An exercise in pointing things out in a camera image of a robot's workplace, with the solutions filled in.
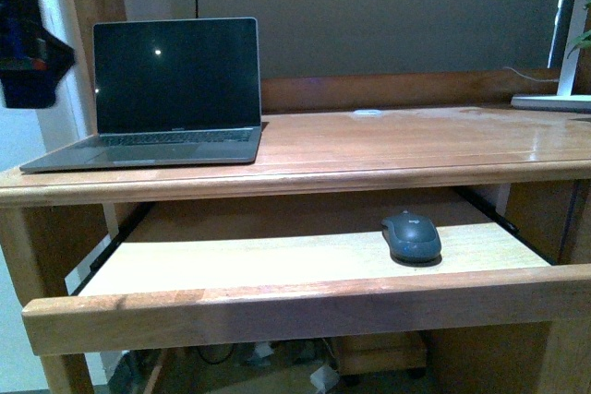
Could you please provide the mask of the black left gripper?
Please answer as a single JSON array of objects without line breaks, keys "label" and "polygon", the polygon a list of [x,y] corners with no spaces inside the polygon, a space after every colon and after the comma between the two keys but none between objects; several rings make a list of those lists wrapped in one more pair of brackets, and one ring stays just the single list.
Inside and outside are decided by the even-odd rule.
[{"label": "black left gripper", "polygon": [[1,0],[1,87],[8,109],[48,109],[74,49],[42,23],[39,0]]}]

